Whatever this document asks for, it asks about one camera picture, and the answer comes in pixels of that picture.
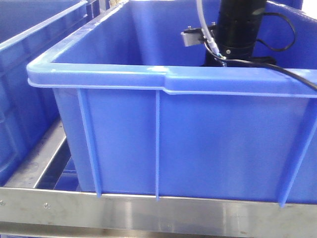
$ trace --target metal rack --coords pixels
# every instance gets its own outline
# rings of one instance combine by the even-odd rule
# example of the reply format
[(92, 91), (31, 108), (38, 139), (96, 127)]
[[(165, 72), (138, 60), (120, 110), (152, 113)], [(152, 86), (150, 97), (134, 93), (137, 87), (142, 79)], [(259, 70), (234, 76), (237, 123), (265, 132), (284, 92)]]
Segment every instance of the metal rack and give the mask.
[(57, 121), (4, 187), (0, 234), (34, 237), (298, 238), (317, 234), (317, 206), (52, 190), (70, 158)]

